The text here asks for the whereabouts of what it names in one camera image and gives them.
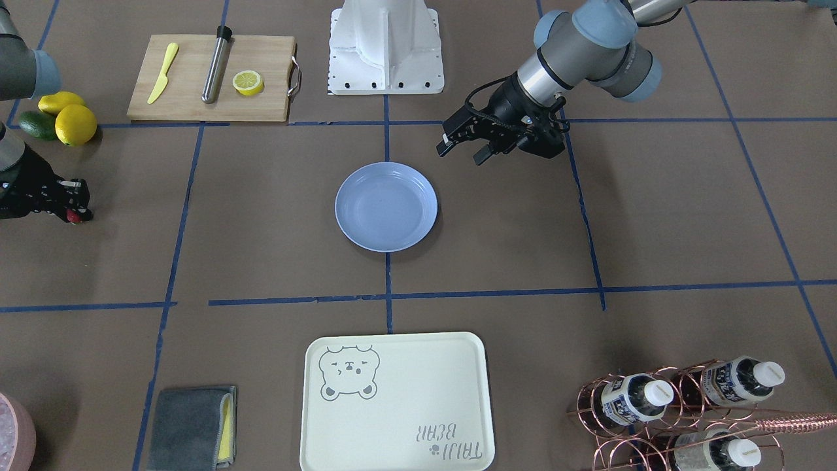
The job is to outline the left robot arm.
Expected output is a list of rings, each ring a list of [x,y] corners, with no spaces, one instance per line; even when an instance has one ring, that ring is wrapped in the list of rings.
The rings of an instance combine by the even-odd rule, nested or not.
[[[573,12],[545,13],[533,33],[535,52],[508,77],[491,81],[487,104],[470,97],[443,122],[436,151],[445,157],[460,143],[484,140],[477,165],[521,150],[551,159],[565,151],[569,124],[559,117],[567,93],[583,81],[621,101],[647,99],[660,86],[662,66],[636,40],[641,27],[675,18],[684,1],[586,1]]]

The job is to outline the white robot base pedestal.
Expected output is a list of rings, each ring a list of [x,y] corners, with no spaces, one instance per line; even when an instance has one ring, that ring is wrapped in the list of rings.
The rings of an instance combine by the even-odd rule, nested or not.
[[[331,12],[327,92],[439,94],[445,88],[437,11],[424,1],[346,1]]]

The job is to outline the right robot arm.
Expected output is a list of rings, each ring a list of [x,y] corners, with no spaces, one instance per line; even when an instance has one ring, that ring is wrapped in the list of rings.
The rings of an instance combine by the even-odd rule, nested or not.
[[[53,58],[33,50],[1,3],[1,99],[31,99],[57,92],[61,75]],[[65,223],[92,220],[86,180],[66,180],[29,144],[1,126],[1,217],[48,213]]]

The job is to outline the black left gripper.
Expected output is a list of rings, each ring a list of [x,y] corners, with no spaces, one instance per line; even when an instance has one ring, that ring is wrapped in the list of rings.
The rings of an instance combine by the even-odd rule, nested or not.
[[[568,125],[557,116],[566,103],[567,99],[558,94],[552,105],[542,107],[526,95],[518,76],[510,75],[491,95],[484,111],[463,105],[443,122],[437,155],[443,158],[460,143],[482,139],[487,144],[473,155],[476,165],[515,149],[555,158],[566,150],[563,134]]]

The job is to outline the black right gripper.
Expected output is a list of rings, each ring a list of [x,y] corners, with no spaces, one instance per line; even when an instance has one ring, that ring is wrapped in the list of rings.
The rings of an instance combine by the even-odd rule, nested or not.
[[[66,204],[63,208],[63,191]],[[26,147],[18,163],[2,172],[1,218],[22,218],[46,212],[66,224],[74,224],[74,211],[84,222],[93,220],[88,207],[90,189],[86,179],[63,180],[53,167]]]

